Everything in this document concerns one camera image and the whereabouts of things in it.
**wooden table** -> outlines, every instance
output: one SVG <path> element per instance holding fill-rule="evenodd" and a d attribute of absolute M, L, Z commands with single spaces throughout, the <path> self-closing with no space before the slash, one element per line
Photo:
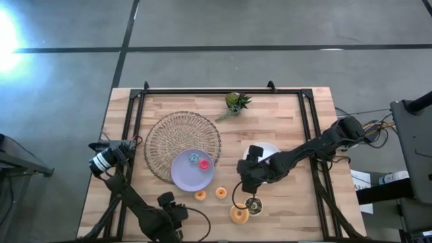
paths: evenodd
<path fill-rule="evenodd" d="M 129 93 L 130 88 L 115 88 L 111 94 L 103 130 L 112 140 L 119 140 L 122 136 Z M 333 100 L 329 88 L 313 88 L 313 93 L 319 123 L 323 131 L 336 120 Z M 313 128 L 307 99 L 305 101 L 309 126 Z M 209 217 L 212 224 L 211 233 L 206 240 L 322 240 L 308 159 L 299 162 L 282 181 L 262 185 L 259 188 L 257 196 L 264 204 L 261 215 L 250 218 L 244 225 L 236 225 L 231 221 L 229 217 L 229 210 L 232 206 L 231 194 L 234 186 L 240 181 L 236 165 L 245 149 L 255 142 L 269 142 L 281 150 L 288 151 L 305 141 L 296 95 L 254 94 L 252 103 L 248 107 L 249 109 L 244 110 L 239 117 L 216 123 L 215 119 L 227 109 L 223 94 L 146 95 L 140 126 L 140 135 L 144 139 L 152 126 L 165 115 L 175 111 L 193 111 L 207 117 L 216 125 L 222 142 L 221 156 L 215 177 L 205 189 L 207 199 L 198 202 L 194 199 L 193 193 L 183 192 L 173 185 L 166 184 L 150 172 L 144 160 L 143 144 L 141 144 L 136 151 L 132 176 L 133 188 L 146 203 L 155 207 L 158 205 L 157 197 L 160 194 L 172 191 L 177 203 L 184 203 L 189 207 L 201 210 Z M 346 161 L 335 163 L 330 174 L 337 206 L 354 228 L 365 236 L 365 227 L 348 163 Z M 219 200 L 214 196 L 216 188 L 220 186 L 227 188 L 228 191 L 228 196 L 224 200 Z M 237 190 L 236 202 L 243 203 L 249 196 Z M 110 191 L 105 185 L 92 177 L 78 236 L 85 235 L 99 220 L 107 208 L 109 197 Z M 334 236 L 327 207 L 326 216 L 329 231 Z M 183 222 L 184 240 L 198 240 L 204 236 L 207 227 L 204 217 L 191 211 L 189 219 Z M 137 218 L 129 209 L 123 239 L 125 241 L 147 239 L 140 231 Z"/>

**white bowl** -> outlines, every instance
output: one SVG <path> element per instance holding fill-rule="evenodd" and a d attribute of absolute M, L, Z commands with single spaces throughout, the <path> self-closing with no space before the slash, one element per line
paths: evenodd
<path fill-rule="evenodd" d="M 257 143 L 254 143 L 252 145 L 260 146 L 261 148 L 264 149 L 263 156 L 258 157 L 258 162 L 261 161 L 261 159 L 265 159 L 265 158 L 267 158 L 267 157 L 269 157 L 275 153 L 280 152 L 280 150 L 278 148 L 276 148 L 276 146 L 269 144 L 267 142 L 257 142 Z M 248 156 L 248 152 L 249 152 L 249 147 L 244 151 L 243 159 L 246 159 L 246 157 Z"/>

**pink object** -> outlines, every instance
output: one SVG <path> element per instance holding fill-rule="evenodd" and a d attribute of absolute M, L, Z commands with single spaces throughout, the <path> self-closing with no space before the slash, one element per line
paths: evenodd
<path fill-rule="evenodd" d="M 205 159 L 201 159 L 200 160 L 200 168 L 202 169 L 202 170 L 206 170 L 206 169 L 208 169 L 210 167 L 210 162 L 209 161 L 207 161 L 207 160 L 205 160 Z"/>

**round wicker mat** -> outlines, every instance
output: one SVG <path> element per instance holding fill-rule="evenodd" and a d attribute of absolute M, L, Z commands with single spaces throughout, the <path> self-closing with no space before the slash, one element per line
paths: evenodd
<path fill-rule="evenodd" d="M 144 156 L 155 176 L 173 183 L 171 163 L 186 149 L 200 149 L 208 153 L 216 165 L 221 152 L 221 138 L 207 118 L 179 111 L 165 116 L 153 126 L 144 144 Z"/>

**lavender plate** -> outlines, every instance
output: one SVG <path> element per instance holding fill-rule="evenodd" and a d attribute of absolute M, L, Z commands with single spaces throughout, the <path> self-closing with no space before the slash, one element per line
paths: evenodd
<path fill-rule="evenodd" d="M 198 163 L 191 163 L 189 156 L 195 153 L 201 159 L 210 162 L 210 167 L 205 171 L 200 169 Z M 188 149 L 181 152 L 173 160 L 171 165 L 171 177 L 178 188 L 187 192 L 196 192 L 206 188 L 215 175 L 215 164 L 210 155 L 199 149 Z"/>

